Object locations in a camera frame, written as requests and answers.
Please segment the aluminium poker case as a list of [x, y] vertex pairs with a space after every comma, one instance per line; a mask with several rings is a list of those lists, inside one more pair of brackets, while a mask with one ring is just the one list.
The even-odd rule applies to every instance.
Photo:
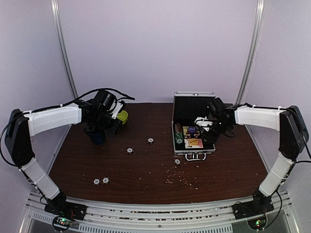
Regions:
[[[176, 156], [184, 156], [186, 161], [204, 161], [209, 154], [214, 153], [214, 144], [207, 144], [203, 139], [203, 133], [199, 136], [184, 136], [183, 143], [176, 144], [174, 135], [174, 124], [179, 123], [183, 126], [196, 126], [194, 121], [197, 117], [209, 116], [208, 104], [215, 98], [214, 92], [186, 92], [176, 91], [173, 95], [173, 115], [172, 115], [172, 134], [173, 150]], [[185, 139], [200, 138], [204, 147], [202, 149], [186, 149]]]

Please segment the yellow blue card box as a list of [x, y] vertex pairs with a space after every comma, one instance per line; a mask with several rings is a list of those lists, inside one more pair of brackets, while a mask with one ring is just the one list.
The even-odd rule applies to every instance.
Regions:
[[183, 126], [183, 134], [184, 136], [199, 136], [200, 130], [197, 126]]

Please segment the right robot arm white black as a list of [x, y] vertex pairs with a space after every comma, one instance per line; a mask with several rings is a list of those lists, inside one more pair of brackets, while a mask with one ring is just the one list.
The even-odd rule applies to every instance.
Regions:
[[274, 133], [272, 141], [277, 143], [277, 155], [266, 177], [250, 201], [232, 206], [237, 219], [273, 210], [272, 196], [288, 179], [299, 155], [308, 148], [309, 132], [299, 107], [261, 107], [249, 103], [229, 106], [220, 98], [214, 98], [207, 105], [207, 116], [197, 117], [194, 123], [202, 129], [202, 137], [212, 144], [235, 126]]

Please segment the green poker chip front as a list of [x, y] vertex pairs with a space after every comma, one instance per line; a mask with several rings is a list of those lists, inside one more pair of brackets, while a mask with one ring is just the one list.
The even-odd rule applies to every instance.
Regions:
[[183, 143], [183, 137], [176, 137], [175, 138], [175, 142], [176, 142], [176, 144], [182, 144]]

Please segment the purple round button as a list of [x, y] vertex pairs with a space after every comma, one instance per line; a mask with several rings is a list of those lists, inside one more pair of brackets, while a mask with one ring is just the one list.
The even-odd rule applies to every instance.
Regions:
[[196, 126], [188, 126], [188, 133], [197, 133], [198, 129]]

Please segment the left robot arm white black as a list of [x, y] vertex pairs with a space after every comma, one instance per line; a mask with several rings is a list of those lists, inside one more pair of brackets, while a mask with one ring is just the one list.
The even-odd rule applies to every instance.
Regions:
[[125, 108], [125, 100], [135, 100], [113, 88], [90, 90], [60, 104], [35, 110], [11, 112], [8, 124], [0, 134], [11, 156], [10, 166], [17, 167], [60, 216], [70, 211], [63, 191], [37, 161], [31, 137], [63, 126], [86, 124], [84, 129], [94, 145], [106, 141], [105, 132], [116, 134], [122, 121], [117, 115]]

